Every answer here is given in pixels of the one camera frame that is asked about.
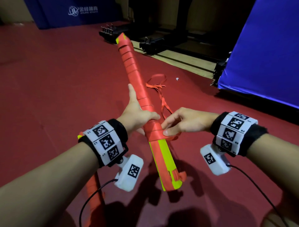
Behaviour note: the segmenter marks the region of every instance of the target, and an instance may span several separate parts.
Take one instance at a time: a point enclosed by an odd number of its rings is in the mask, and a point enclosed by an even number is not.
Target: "black cable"
[[[273,209],[275,210],[275,212],[278,214],[278,216],[281,218],[282,222],[284,223],[284,225],[286,227],[289,227],[289,225],[286,223],[284,217],[278,212],[278,210],[276,209],[276,207],[274,206],[274,204],[270,201],[270,199],[266,196],[266,194],[259,188],[259,186],[253,181],[253,179],[251,179],[250,176],[248,176],[243,170],[241,170],[240,168],[236,167],[236,166],[232,166],[227,164],[226,166],[228,167],[232,167],[235,168],[237,170],[239,170],[240,172],[242,172],[245,176],[248,177],[248,179],[256,186],[256,188],[261,192],[261,194],[266,198],[266,200],[270,203],[270,205],[273,207]]]
[[[87,205],[87,203],[90,201],[90,199],[99,191],[101,190],[104,186],[106,186],[107,184],[111,183],[111,182],[115,182],[115,181],[118,181],[118,179],[112,179],[106,183],[104,183],[98,190],[96,190],[87,200],[86,202],[84,203],[81,211],[80,211],[80,215],[79,215],[79,226],[82,227],[82,223],[81,223],[81,218],[82,218],[82,213],[83,213],[83,210],[85,208],[85,206]]]

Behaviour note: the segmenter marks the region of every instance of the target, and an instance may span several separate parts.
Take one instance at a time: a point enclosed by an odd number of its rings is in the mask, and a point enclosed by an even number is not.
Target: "hand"
[[[128,87],[130,101],[123,114],[117,120],[123,124],[129,136],[133,131],[141,128],[149,120],[159,120],[160,115],[156,112],[150,112],[148,110],[143,111],[137,101],[136,92],[133,86],[129,84]]]
[[[163,132],[165,136],[173,136],[179,132],[210,131],[213,121],[218,116],[217,113],[181,107],[166,118],[161,126],[163,129],[167,129]]]

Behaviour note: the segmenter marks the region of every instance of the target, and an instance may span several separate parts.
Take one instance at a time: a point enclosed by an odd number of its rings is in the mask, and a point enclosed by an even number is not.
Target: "wristband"
[[[229,155],[246,156],[252,143],[268,133],[257,125],[258,121],[237,112],[224,112],[213,122],[210,131],[215,135],[213,143]]]
[[[111,167],[121,160],[129,150],[127,140],[125,127],[116,119],[111,119],[108,122],[101,121],[84,131],[78,142],[86,143],[93,150],[101,168],[106,165]]]

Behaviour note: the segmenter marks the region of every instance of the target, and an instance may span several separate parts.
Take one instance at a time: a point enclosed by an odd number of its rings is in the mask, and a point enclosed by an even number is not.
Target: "red mat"
[[[124,110],[129,100],[125,68],[117,47],[105,43],[99,29],[100,25],[44,31],[34,24],[0,27],[0,185],[76,144],[78,132],[118,117]],[[258,119],[273,135],[299,144],[294,133],[299,132],[298,126],[214,97],[218,90],[209,86],[207,78],[142,54],[136,57],[145,81],[156,73],[167,75],[163,96],[172,110],[184,106],[216,113],[241,112]],[[149,94],[158,111],[157,93],[149,89]],[[171,142],[174,156],[180,160],[177,166],[188,177],[178,192],[160,194],[148,142],[133,134],[129,152],[143,158],[144,168],[132,192],[112,184],[103,189],[109,216],[124,215],[128,223],[142,227],[259,226],[270,205],[237,170],[218,177],[210,172],[199,151],[212,138],[206,132],[185,133]],[[279,203],[281,190],[261,170],[246,158],[229,159],[274,204]],[[117,171],[117,166],[100,169],[100,182],[114,178]],[[86,199],[83,189],[67,209],[76,225]]]

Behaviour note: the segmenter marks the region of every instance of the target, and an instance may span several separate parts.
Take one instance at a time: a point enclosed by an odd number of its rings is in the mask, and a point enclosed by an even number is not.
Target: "forearm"
[[[299,147],[269,134],[248,149],[247,158],[299,199]]]
[[[66,209],[99,167],[79,143],[0,188],[0,226],[44,226]]]

